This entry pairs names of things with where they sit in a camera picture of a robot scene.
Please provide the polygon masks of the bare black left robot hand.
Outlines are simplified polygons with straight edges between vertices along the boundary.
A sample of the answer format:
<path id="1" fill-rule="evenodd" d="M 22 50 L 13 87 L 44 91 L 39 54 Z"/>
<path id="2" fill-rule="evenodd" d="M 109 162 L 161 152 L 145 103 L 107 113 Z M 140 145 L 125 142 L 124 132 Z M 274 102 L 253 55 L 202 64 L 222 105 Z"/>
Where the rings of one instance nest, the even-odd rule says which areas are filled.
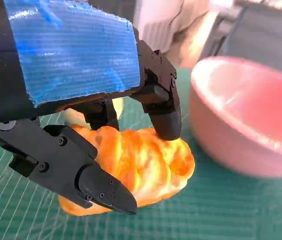
<path id="1" fill-rule="evenodd" d="M 118 128 L 113 99 L 139 101 L 163 140 L 181 133 L 177 73 L 132 23 L 74 0 L 0 0 L 0 147 L 9 167 L 75 204 L 133 215 L 132 193 L 71 127 L 40 126 L 72 108 L 96 130 Z"/>

